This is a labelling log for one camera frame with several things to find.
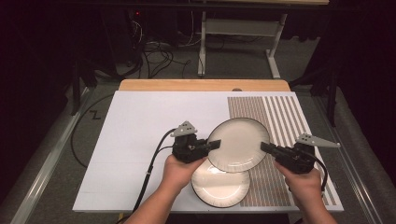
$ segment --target white table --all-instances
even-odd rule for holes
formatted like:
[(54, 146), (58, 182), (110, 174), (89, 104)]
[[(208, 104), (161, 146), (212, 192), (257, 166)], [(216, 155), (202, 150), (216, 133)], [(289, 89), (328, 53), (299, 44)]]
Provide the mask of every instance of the white table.
[[(220, 84), (221, 81), (211, 80), (208, 83)], [(163, 84), (167, 81), (151, 83), (155, 85), (159, 82)], [(188, 80), (179, 84), (183, 82), (190, 83), (186, 86), (194, 84), (194, 81)], [(244, 80), (239, 82), (240, 86), (244, 86)], [(203, 80), (196, 83), (198, 86), (205, 84)], [(188, 120), (198, 129), (198, 138), (207, 138), (217, 125), (235, 117), (257, 119), (269, 130), (272, 142), (281, 146), (292, 146), (293, 139), (300, 133), (310, 133), (299, 102), (291, 91), (117, 91), (73, 210), (106, 213), (131, 211), (154, 150), (168, 130)], [(163, 146), (172, 146), (173, 141), (168, 137)], [(163, 163), (170, 150), (161, 152), (157, 157), (144, 200), (159, 185)], [(268, 156), (250, 170), (251, 190), (240, 204), (230, 208), (212, 207), (203, 203), (188, 185), (177, 197), (172, 212), (274, 213), (298, 210), (272, 160)], [(330, 211), (343, 210), (330, 179), (325, 203)]]

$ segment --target wooden edge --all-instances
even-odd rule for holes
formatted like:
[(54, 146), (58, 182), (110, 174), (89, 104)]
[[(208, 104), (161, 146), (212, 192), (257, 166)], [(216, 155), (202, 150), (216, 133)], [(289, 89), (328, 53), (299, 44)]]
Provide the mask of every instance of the wooden edge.
[(208, 2), (239, 2), (239, 3), (259, 3), (259, 4), (284, 4), (284, 5), (329, 5), (329, 0), (207, 0)]
[(290, 91), (281, 79), (125, 79), (120, 91)]

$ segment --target table leg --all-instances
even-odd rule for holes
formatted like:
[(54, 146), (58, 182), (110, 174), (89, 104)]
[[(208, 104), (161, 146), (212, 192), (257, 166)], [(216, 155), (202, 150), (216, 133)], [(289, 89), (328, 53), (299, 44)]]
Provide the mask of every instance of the table leg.
[(205, 63), (206, 63), (206, 12), (202, 13), (202, 25), (201, 25), (201, 48), (199, 50), (198, 58), (198, 77), (205, 75)]
[(280, 78), (280, 74), (279, 74), (279, 71), (277, 70), (274, 56), (275, 56), (275, 51), (276, 51), (277, 45), (280, 40), (280, 36), (282, 35), (283, 27), (285, 26), (285, 21), (286, 21), (287, 17), (288, 17), (288, 14), (282, 14), (280, 21), (279, 21), (279, 25), (277, 26), (277, 29), (276, 29), (276, 34), (274, 36), (274, 44), (271, 49), (268, 49), (266, 51), (268, 64), (270, 65), (271, 74), (272, 74), (273, 78)]

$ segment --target black cable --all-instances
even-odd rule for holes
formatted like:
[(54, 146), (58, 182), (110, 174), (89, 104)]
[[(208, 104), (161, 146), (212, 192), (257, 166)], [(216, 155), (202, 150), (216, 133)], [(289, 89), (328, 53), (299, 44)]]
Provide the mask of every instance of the black cable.
[(263, 39), (263, 36), (259, 36), (259, 35), (253, 37), (250, 40), (237, 39), (237, 38), (233, 38), (233, 36), (239, 36), (239, 35), (232, 35), (232, 36), (228, 36), (227, 35), (227, 36), (224, 36), (223, 38), (225, 40), (228, 40), (228, 41), (231, 41), (231, 42), (235, 42), (235, 43), (252, 43), (252, 42), (255, 42), (255, 41)]
[(142, 67), (142, 65), (143, 65), (143, 59), (141, 57), (139, 57), (138, 60), (137, 60), (137, 63), (134, 65), (134, 67), (132, 69), (130, 69), (128, 72), (124, 73), (124, 74), (118, 74), (117, 72), (112, 72), (111, 75), (110, 75), (108, 71), (105, 71), (105, 73), (107, 75), (110, 75), (109, 77), (102, 76), (102, 75), (99, 75), (97, 73), (95, 73), (95, 76), (99, 77), (99, 78), (102, 78), (102, 79), (105, 79), (105, 80), (113, 80), (113, 79), (124, 80), (128, 76), (130, 76), (133, 73), (139, 71), (140, 68)]
[(143, 182), (142, 189), (140, 190), (139, 197), (137, 198), (137, 201), (136, 201), (136, 204), (134, 205), (134, 210), (132, 211), (132, 213), (133, 213), (134, 211), (136, 211), (136, 209), (139, 207), (139, 205), (140, 205), (140, 203), (141, 203), (141, 201), (142, 201), (142, 198), (143, 198), (143, 196), (145, 195), (146, 188), (147, 188), (148, 183), (149, 183), (149, 178), (150, 178), (150, 176), (151, 176), (151, 171), (152, 171), (152, 168), (153, 168), (153, 164), (154, 164), (155, 158), (157, 157), (158, 153), (163, 149), (163, 148), (160, 148), (161, 145), (163, 144), (163, 140), (164, 140), (170, 133), (172, 133), (174, 130), (175, 130), (175, 129), (169, 130), (169, 131), (163, 136), (163, 138), (161, 139), (160, 143), (159, 143), (158, 146), (157, 146), (157, 149), (155, 149), (154, 155), (152, 156), (152, 159), (151, 159), (151, 163), (149, 164), (148, 170), (147, 170), (147, 172), (146, 172), (145, 181)]
[(219, 47), (219, 48), (210, 47), (210, 46), (207, 45), (207, 42), (208, 42), (208, 41), (206, 41), (205, 47), (206, 47), (207, 49), (213, 49), (213, 50), (223, 49), (223, 48), (224, 48), (224, 45), (225, 45), (225, 38), (223, 37), (223, 35), (212, 35), (212, 36), (215, 37), (215, 38), (217, 38), (217, 39), (220, 39), (220, 40), (221, 40), (221, 47)]
[[(185, 63), (178, 62), (174, 60), (174, 54), (169, 51), (169, 50), (164, 50), (161, 48), (161, 42), (150, 42), (150, 44), (156, 43), (156, 48), (150, 49), (150, 50), (145, 50), (144, 51), (144, 56), (146, 58), (146, 62), (148, 65), (148, 78), (154, 78), (156, 77), (163, 69), (168, 67), (171, 63), (179, 63), (183, 65), (183, 69), (181, 71), (181, 77), (184, 78), (184, 71), (186, 69), (186, 66), (191, 63), (191, 60), (187, 60)], [(149, 56), (153, 53), (158, 53), (160, 52), (161, 55), (163, 56), (163, 59), (159, 62), (150, 62), (149, 61)], [(154, 67), (152, 71), (150, 71), (150, 65), (151, 64), (158, 64)]]
[(198, 53), (198, 61), (201, 64), (201, 67), (202, 67), (201, 75), (199, 76), (200, 79), (202, 79), (202, 78), (204, 78), (205, 67), (204, 67), (204, 63), (202, 62), (200, 53)]
[(302, 153), (305, 154), (306, 156), (308, 156), (308, 157), (314, 159), (314, 160), (315, 160), (317, 163), (319, 163), (319, 165), (323, 168), (324, 176), (323, 176), (323, 181), (322, 181), (322, 184), (321, 184), (320, 189), (321, 189), (322, 192), (324, 192), (324, 190), (326, 189), (327, 178), (328, 178), (328, 176), (329, 176), (329, 174), (328, 174), (328, 172), (327, 172), (327, 169), (326, 169), (326, 166), (323, 164), (323, 162), (322, 162), (320, 159), (318, 159), (316, 156), (312, 155), (311, 153), (305, 152), (305, 151), (302, 151), (302, 150), (301, 150), (300, 152), (302, 152)]
[(76, 159), (76, 161), (77, 161), (81, 166), (83, 166), (83, 167), (85, 167), (85, 168), (88, 168), (88, 165), (84, 164), (84, 162), (82, 162), (82, 161), (78, 158), (77, 153), (76, 153), (76, 151), (75, 151), (75, 149), (74, 149), (73, 141), (74, 141), (74, 135), (75, 135), (76, 129), (77, 129), (79, 123), (81, 122), (82, 118), (84, 118), (85, 114), (87, 114), (87, 112), (88, 112), (94, 105), (97, 105), (99, 102), (101, 102), (101, 101), (105, 100), (106, 98), (108, 98), (108, 97), (110, 97), (110, 96), (113, 96), (113, 95), (114, 95), (114, 94), (110, 94), (110, 95), (107, 95), (107, 96), (105, 96), (105, 97), (102, 97), (102, 98), (100, 98), (99, 100), (95, 101), (92, 105), (90, 105), (90, 106), (81, 114), (81, 116), (78, 118), (78, 120), (77, 120), (77, 122), (76, 122), (76, 125), (74, 126), (73, 131), (71, 132), (71, 135), (70, 135), (70, 148), (72, 149), (73, 157)]

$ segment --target white plate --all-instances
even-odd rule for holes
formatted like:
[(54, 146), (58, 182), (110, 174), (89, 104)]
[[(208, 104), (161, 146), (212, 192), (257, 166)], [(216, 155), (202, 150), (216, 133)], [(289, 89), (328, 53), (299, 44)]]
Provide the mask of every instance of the white plate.
[(194, 172), (191, 184), (198, 197), (215, 207), (231, 207), (241, 202), (248, 193), (248, 171), (227, 173), (204, 161)]
[(220, 148), (211, 150), (208, 158), (217, 168), (226, 172), (243, 172), (259, 164), (266, 153), (261, 144), (270, 143), (266, 128), (255, 119), (229, 119), (221, 123), (208, 142), (221, 140)]

